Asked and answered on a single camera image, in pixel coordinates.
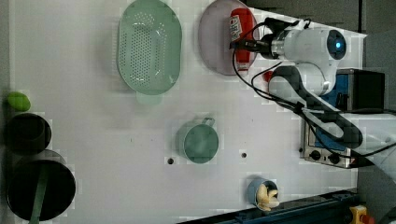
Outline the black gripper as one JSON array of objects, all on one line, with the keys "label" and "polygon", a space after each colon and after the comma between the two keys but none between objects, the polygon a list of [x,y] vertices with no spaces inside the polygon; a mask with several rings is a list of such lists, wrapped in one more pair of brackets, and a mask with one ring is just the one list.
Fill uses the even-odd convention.
[{"label": "black gripper", "polygon": [[246,41],[237,41],[230,44],[230,49],[247,49],[251,52],[260,53],[260,55],[268,60],[275,60],[278,55],[272,50],[273,41],[276,35],[279,33],[278,21],[273,18],[267,18],[263,22],[255,25],[250,31],[250,34],[254,34],[259,27],[267,27],[270,29],[271,34],[264,35],[260,40],[256,40],[254,37],[246,39]]}]

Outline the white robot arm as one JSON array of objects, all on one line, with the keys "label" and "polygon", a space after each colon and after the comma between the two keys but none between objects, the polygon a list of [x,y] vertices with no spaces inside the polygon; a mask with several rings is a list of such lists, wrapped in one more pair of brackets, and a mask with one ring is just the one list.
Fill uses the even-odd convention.
[{"label": "white robot arm", "polygon": [[273,66],[267,95],[300,116],[311,129],[368,159],[389,178],[396,177],[395,112],[363,108],[341,111],[321,99],[336,80],[338,64],[347,54],[347,41],[337,30],[312,28],[309,20],[294,22],[267,18],[271,30],[256,40],[254,28],[230,20],[229,48],[257,52]]}]

